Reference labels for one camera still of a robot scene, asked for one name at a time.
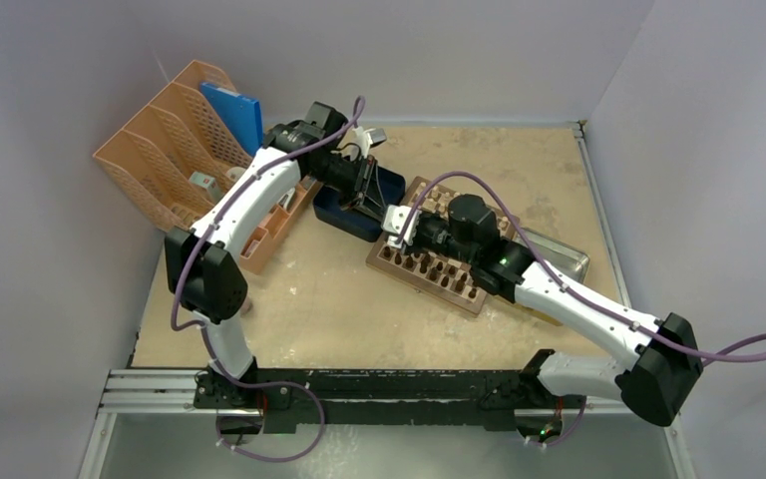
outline gray wall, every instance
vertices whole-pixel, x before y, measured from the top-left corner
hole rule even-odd
[[[0,1],[0,477],[74,477],[160,235],[91,159],[163,83],[118,1]]]
[[[371,121],[588,118],[653,0],[129,0],[170,75],[226,69],[267,121],[314,100]]]
[[[765,331],[766,2],[656,2],[587,137],[635,305]],[[712,366],[684,424],[701,477],[766,477],[766,363]]]

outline tabletop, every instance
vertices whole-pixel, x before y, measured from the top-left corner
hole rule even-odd
[[[402,175],[476,174],[521,218],[522,226],[590,257],[584,283],[618,299],[592,191],[570,128],[387,127],[374,150],[380,165]],[[484,192],[455,178],[445,186]],[[418,293],[366,266],[373,243],[319,221],[310,206],[260,275],[245,272],[253,309],[242,319],[264,367],[515,369],[541,348],[604,355],[555,326],[489,297],[477,317]],[[173,332],[173,296],[161,254],[132,366],[203,367],[196,329]],[[189,318],[181,311],[181,320]]]

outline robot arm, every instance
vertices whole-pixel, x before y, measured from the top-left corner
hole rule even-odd
[[[344,115],[316,102],[304,120],[275,126],[251,165],[222,200],[188,232],[174,228],[166,235],[169,289],[176,291],[180,278],[186,277],[181,303],[206,328],[216,358],[233,377],[240,378],[253,363],[238,317],[247,296],[247,283],[235,259],[280,198],[309,175],[338,191],[344,205],[382,219],[385,204],[379,198],[377,176],[372,175],[377,162],[368,156],[370,148],[386,140],[382,130],[354,129],[360,147],[355,160],[334,151],[340,137],[250,181],[264,166],[337,134],[346,123]],[[184,274],[187,259],[198,241],[207,236],[209,240],[202,242],[197,261]]]
[[[410,207],[390,207],[383,228],[390,246],[404,253],[428,250],[471,266],[476,286],[509,302],[543,312],[590,339],[610,357],[574,357],[553,353],[539,365],[538,380],[556,396],[590,395],[622,401],[641,418],[657,425],[673,421],[703,371],[696,357],[674,351],[641,333],[643,326],[682,345],[696,348],[691,325],[671,314],[661,320],[624,307],[564,276],[557,284],[530,250],[501,238],[495,213],[480,197],[462,195],[448,205],[448,219],[420,213],[407,224]],[[403,241],[396,235],[404,232]],[[616,322],[581,303],[585,299],[633,321]]]

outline blue folder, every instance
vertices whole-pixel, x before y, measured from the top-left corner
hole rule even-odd
[[[259,101],[207,82],[200,84],[200,92],[242,148],[252,157],[256,155],[262,145]]]

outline metal frame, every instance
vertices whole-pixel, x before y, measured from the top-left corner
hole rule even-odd
[[[614,280],[618,290],[619,302],[631,307],[623,273],[618,260],[609,225],[603,210],[603,204],[597,189],[593,171],[585,146],[585,138],[580,124],[570,125],[579,147],[579,153],[590,185],[592,199],[600,220],[609,260],[614,271]],[[93,427],[84,463],[79,478],[97,478],[101,474],[107,454],[110,438],[119,414],[216,414],[218,410],[195,409],[192,399],[195,396],[195,374],[201,369],[115,369],[110,371],[105,391],[102,395],[95,425]],[[544,409],[517,409],[515,415],[544,416],[552,414]],[[253,409],[223,409],[223,415],[256,416]],[[623,404],[593,398],[586,406],[586,415],[632,414]],[[674,470],[681,479],[696,479],[694,468],[685,444],[680,419],[670,427],[664,428],[664,434]]]

